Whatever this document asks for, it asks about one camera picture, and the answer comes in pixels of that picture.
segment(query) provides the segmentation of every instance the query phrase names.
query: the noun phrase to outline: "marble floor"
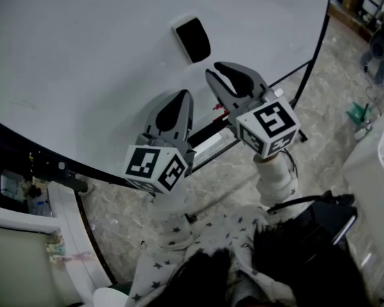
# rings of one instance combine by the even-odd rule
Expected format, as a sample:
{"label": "marble floor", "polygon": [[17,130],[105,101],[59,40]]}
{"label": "marble floor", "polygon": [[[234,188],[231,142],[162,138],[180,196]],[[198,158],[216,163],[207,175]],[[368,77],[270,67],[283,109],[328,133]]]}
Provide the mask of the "marble floor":
{"label": "marble floor", "polygon": [[[329,189],[335,194],[349,192],[341,169],[355,141],[353,124],[346,111],[353,101],[362,105],[368,102],[367,81],[358,66],[366,48],[367,43],[356,34],[336,20],[330,21],[317,63],[296,107],[309,140],[290,147],[305,196]],[[302,76],[303,71],[299,71],[278,84],[287,98],[294,96]],[[370,93],[377,94],[375,89]],[[228,130],[222,131],[221,136],[222,140],[206,154],[212,154],[214,149],[234,139]],[[192,174],[186,181],[186,195],[195,201],[192,212],[209,207],[199,214],[204,217],[232,205],[257,203],[257,174],[251,165],[252,157],[252,151],[239,143]],[[117,280],[130,281],[141,251],[156,244],[154,224],[143,208],[148,195],[98,180],[90,181],[95,190],[83,203],[93,234]],[[374,247],[362,213],[348,238],[360,262],[371,254],[362,271],[374,296],[384,296],[384,258]]]}

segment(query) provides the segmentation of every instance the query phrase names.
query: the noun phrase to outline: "black cable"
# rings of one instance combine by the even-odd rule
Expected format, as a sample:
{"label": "black cable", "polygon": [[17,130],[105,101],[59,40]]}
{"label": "black cable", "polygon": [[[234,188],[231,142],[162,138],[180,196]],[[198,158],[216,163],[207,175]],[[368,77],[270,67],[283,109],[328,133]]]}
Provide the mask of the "black cable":
{"label": "black cable", "polygon": [[365,114],[367,114],[368,110],[369,110],[369,104],[365,104],[365,108],[364,108],[363,114],[361,115],[361,119],[360,119],[361,122],[364,122]]}
{"label": "black cable", "polygon": [[287,202],[278,203],[270,209],[268,209],[268,214],[275,212],[289,206],[297,205],[299,203],[311,202],[311,201],[323,201],[327,203],[336,203],[338,205],[351,206],[355,198],[352,194],[342,194],[341,196],[333,196],[333,193],[329,190],[323,193],[321,196],[308,196],[303,198],[293,199]]}
{"label": "black cable", "polygon": [[286,156],[288,156],[288,158],[290,159],[290,162],[292,163],[292,172],[293,172],[293,171],[296,171],[296,177],[298,178],[298,177],[299,177],[299,174],[298,174],[298,170],[297,170],[297,165],[296,165],[296,163],[294,162],[294,158],[293,158],[293,156],[290,154],[289,151],[287,151],[286,148],[284,148],[284,149],[282,150],[282,152],[283,152],[284,154],[286,154]]}

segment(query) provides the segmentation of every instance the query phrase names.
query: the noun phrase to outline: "black hair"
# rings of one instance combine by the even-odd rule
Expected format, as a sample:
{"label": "black hair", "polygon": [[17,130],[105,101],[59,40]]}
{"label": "black hair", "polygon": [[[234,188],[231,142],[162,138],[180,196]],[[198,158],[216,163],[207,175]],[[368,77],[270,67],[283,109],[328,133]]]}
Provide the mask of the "black hair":
{"label": "black hair", "polygon": [[[346,241],[342,245],[322,245],[310,256],[299,235],[292,221],[256,231],[253,268],[289,285],[298,307],[373,306]],[[227,249],[217,250],[212,256],[198,252],[175,271],[148,307],[224,307],[230,266]]]}
{"label": "black hair", "polygon": [[180,266],[148,307],[226,306],[229,268],[229,250],[217,250],[212,256],[198,252]]}
{"label": "black hair", "polygon": [[308,255],[297,235],[292,221],[255,232],[253,267],[289,285],[298,307],[373,306],[345,239]]}

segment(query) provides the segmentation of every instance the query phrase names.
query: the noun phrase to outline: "black edge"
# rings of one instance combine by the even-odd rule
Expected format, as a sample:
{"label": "black edge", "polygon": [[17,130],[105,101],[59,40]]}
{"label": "black edge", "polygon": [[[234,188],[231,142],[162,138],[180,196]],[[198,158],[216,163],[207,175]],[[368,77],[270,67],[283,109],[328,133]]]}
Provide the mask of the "black edge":
{"label": "black edge", "polygon": [[330,20],[330,16],[328,14],[328,9],[330,7],[330,1],[331,0],[328,0],[327,1],[327,7],[326,7],[326,15],[324,16],[324,20],[323,20],[323,25],[321,27],[321,32],[320,32],[320,37],[319,37],[319,41],[317,41],[317,46],[316,46],[316,49],[314,51],[314,54],[313,54],[313,59],[312,61],[307,65],[307,68],[306,68],[306,71],[305,71],[305,74],[303,76],[303,79],[301,80],[301,83],[300,83],[300,86],[296,92],[296,95],[294,96],[294,99],[291,103],[291,106],[292,108],[294,109],[296,107],[296,104],[299,102],[300,100],[300,97],[301,97],[301,94],[303,93],[305,87],[306,87],[306,84],[308,82],[308,79],[313,71],[313,68],[314,68],[314,65],[316,63],[316,60],[317,60],[317,57],[319,56],[319,52],[320,52],[320,49],[321,49],[321,45],[323,43],[323,40],[324,40],[324,36],[326,35],[326,31],[327,31],[327,26],[328,26],[328,22]]}
{"label": "black edge", "polygon": [[210,137],[223,130],[227,125],[229,125],[228,120],[216,120],[210,123],[208,126],[204,127],[199,132],[193,134],[189,137],[188,143],[192,146],[192,148],[200,145],[202,142],[208,140]]}
{"label": "black edge", "polygon": [[92,248],[94,249],[95,254],[97,255],[97,258],[99,259],[101,266],[104,269],[105,273],[107,274],[109,280],[112,282],[112,285],[116,285],[118,282],[116,281],[114,274],[111,272],[111,269],[109,268],[107,262],[105,261],[105,258],[100,250],[100,247],[97,244],[97,240],[95,240],[94,234],[92,233],[90,222],[88,222],[87,215],[85,214],[81,197],[75,191],[74,191],[74,194],[76,196],[78,210],[81,215],[81,219],[83,220],[83,224],[87,232],[88,238],[90,239]]}
{"label": "black edge", "polygon": [[128,181],[126,181],[124,178],[117,177],[115,175],[92,168],[91,166],[87,166],[87,165],[81,164],[80,162],[73,161],[68,157],[62,156],[56,152],[53,152],[47,148],[40,146],[37,143],[32,142],[31,140],[25,138],[24,136],[21,136],[20,134],[14,132],[13,130],[9,129],[8,127],[4,126],[1,123],[0,123],[0,135],[3,135],[3,137],[8,139],[9,142],[14,142],[14,143],[20,142],[22,143],[23,146],[28,146],[32,150],[41,151],[42,153],[48,156],[55,157],[57,159],[61,159],[62,161],[65,161],[68,165],[68,169],[73,173],[82,174],[87,177],[96,178],[97,180],[114,183],[114,184],[130,187],[134,189],[134,186],[130,184]]}
{"label": "black edge", "polygon": [[5,226],[0,226],[0,228],[4,228],[5,230],[10,230],[10,231],[17,231],[17,232],[27,232],[27,233],[37,233],[37,234],[51,235],[51,233],[47,233],[47,232],[32,231],[32,230],[21,230],[19,228],[7,228]]}
{"label": "black edge", "polygon": [[296,68],[295,70],[293,70],[292,72],[288,73],[286,76],[283,76],[281,79],[277,80],[276,82],[274,82],[273,84],[270,84],[269,85],[269,88],[272,88],[274,87],[276,84],[279,84],[280,82],[284,81],[285,79],[287,79],[290,75],[293,75],[294,73],[298,72],[299,70],[301,70],[303,67],[307,66],[309,63],[311,63],[312,61],[309,60],[309,61],[306,61],[304,64],[302,64],[302,66],[299,66],[298,68]]}

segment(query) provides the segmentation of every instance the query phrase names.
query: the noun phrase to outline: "white cube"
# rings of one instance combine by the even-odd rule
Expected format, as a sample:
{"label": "white cube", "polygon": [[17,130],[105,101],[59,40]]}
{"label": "white cube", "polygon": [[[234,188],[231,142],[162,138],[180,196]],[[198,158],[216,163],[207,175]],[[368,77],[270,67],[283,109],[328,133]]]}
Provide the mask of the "white cube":
{"label": "white cube", "polygon": [[236,118],[237,136],[262,158],[289,146],[300,122],[290,104],[280,97]]}
{"label": "white cube", "polygon": [[170,193],[188,166],[178,149],[156,146],[128,148],[123,177],[139,190],[152,193]]}

